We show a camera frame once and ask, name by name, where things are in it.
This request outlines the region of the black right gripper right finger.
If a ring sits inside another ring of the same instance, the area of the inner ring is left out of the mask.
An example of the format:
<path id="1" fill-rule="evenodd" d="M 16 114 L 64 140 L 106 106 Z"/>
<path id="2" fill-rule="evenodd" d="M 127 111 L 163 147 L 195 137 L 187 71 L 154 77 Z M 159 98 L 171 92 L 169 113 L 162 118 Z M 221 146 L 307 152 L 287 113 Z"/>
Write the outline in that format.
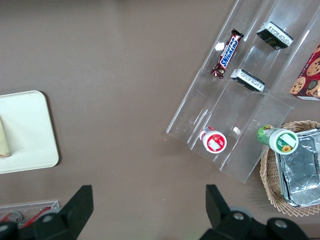
<path id="1" fill-rule="evenodd" d="M 267 227 L 241 210 L 231 210 L 218 187 L 207 185 L 205 207 L 211 223 L 202 240 L 267 240 Z"/>

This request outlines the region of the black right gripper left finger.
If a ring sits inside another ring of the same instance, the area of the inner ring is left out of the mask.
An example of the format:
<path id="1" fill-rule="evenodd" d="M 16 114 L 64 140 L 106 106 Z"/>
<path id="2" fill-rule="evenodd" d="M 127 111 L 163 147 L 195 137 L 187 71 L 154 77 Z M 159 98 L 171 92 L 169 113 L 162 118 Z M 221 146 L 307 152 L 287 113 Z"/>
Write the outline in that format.
<path id="1" fill-rule="evenodd" d="M 93 188 L 83 185 L 59 212 L 41 216 L 32 224 L 36 240 L 76 240 L 94 210 Z"/>

